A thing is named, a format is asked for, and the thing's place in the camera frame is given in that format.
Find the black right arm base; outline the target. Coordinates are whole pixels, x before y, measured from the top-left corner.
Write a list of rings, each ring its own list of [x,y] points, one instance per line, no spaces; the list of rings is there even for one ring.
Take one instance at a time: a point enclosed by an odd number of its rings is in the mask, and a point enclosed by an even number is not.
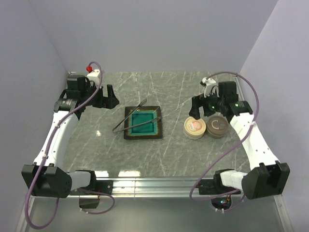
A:
[[[241,194],[240,190],[236,190],[232,187],[218,187],[213,179],[203,179],[197,186],[199,195],[220,195],[223,193],[231,192],[231,194],[222,195],[211,199],[211,205],[215,210],[227,210],[232,206],[233,194]]]

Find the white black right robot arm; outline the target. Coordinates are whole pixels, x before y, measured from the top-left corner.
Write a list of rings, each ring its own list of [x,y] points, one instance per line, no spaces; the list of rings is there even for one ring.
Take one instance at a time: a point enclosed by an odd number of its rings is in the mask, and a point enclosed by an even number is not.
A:
[[[238,135],[250,164],[248,173],[232,169],[218,170],[213,177],[215,194],[242,191],[248,199],[281,195],[290,168],[281,163],[265,142],[247,101],[240,101],[234,81],[217,83],[212,78],[200,82],[204,93],[192,97],[189,115],[200,119],[200,107],[205,116],[221,113]]]

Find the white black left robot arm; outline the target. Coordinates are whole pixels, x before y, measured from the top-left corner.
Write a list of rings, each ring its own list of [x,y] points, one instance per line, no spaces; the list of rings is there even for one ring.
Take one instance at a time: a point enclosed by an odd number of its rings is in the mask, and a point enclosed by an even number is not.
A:
[[[86,76],[71,75],[67,88],[54,106],[53,121],[41,151],[30,165],[24,165],[22,177],[28,187],[27,196],[66,198],[71,191],[81,188],[93,194],[98,188],[94,171],[65,172],[65,152],[86,107],[113,109],[119,104],[112,85],[107,85],[103,96],[102,72],[93,70]]]

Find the white red-rimmed steel container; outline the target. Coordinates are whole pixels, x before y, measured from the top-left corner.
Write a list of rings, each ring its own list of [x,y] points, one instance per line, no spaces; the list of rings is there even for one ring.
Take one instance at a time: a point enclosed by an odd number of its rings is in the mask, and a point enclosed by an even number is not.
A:
[[[184,128],[183,133],[190,140],[198,140],[204,135],[205,130],[191,131]]]

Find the brown round lid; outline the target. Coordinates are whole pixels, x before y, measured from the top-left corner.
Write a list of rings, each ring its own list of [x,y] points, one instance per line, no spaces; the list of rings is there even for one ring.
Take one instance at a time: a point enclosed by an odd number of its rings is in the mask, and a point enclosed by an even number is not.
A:
[[[228,129],[228,121],[222,116],[211,116],[207,121],[207,128]]]

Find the cream round lid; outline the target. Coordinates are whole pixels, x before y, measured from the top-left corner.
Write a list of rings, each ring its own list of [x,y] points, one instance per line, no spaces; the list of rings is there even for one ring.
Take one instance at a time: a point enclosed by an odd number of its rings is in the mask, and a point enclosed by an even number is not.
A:
[[[206,123],[203,119],[194,119],[193,117],[188,117],[184,122],[184,128],[191,131],[206,131]]]

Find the brown-rimmed steel container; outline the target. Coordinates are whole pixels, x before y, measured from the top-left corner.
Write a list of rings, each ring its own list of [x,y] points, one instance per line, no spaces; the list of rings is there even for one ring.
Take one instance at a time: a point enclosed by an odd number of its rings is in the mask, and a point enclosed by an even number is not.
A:
[[[207,135],[215,139],[223,138],[227,134],[227,132],[228,132],[228,129],[223,129],[223,130],[218,130],[215,128],[206,129]]]

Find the steel serving tongs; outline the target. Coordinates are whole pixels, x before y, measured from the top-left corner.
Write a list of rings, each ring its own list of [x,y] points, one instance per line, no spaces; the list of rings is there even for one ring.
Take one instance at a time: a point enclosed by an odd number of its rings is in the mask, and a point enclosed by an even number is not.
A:
[[[127,131],[129,135],[153,135],[159,131],[161,120],[160,106],[145,106],[147,99],[135,107],[126,107],[125,118],[119,122],[112,132]]]

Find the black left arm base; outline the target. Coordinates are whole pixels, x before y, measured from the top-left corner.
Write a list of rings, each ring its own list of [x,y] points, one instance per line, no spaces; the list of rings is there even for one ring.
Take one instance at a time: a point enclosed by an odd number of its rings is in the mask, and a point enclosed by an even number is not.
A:
[[[112,180],[97,180],[94,187],[82,187],[70,192],[69,197],[78,197],[79,207],[84,210],[95,210],[103,206],[103,210],[109,208],[113,200],[107,195],[112,195]]]

